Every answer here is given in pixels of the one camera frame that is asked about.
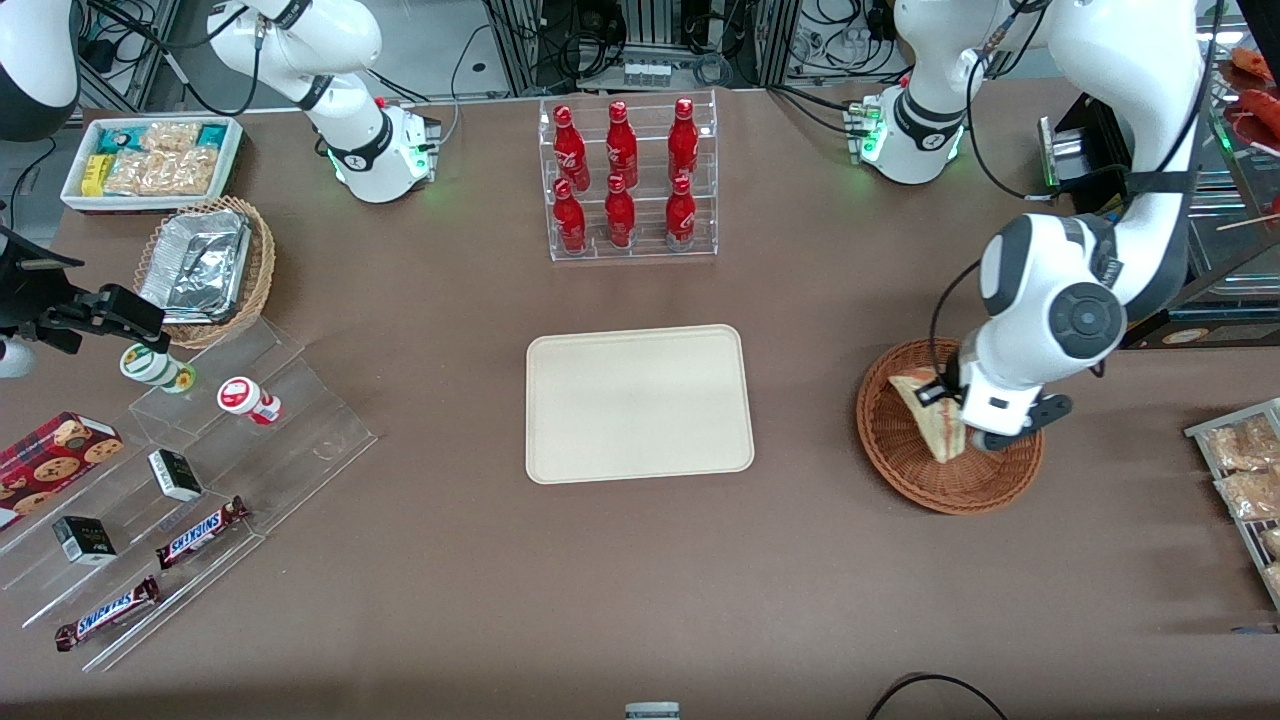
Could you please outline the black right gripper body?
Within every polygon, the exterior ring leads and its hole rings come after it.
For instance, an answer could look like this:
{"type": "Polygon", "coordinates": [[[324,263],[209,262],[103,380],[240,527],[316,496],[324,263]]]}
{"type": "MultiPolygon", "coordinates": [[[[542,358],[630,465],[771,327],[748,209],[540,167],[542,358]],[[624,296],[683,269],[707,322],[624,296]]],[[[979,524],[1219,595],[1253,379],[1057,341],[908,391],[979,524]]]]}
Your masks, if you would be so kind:
{"type": "Polygon", "coordinates": [[[20,337],[77,354],[83,332],[100,334],[102,329],[93,323],[91,306],[79,301],[84,291],[67,279],[67,269],[84,261],[32,243],[5,225],[1,232],[3,338],[20,337]]]}

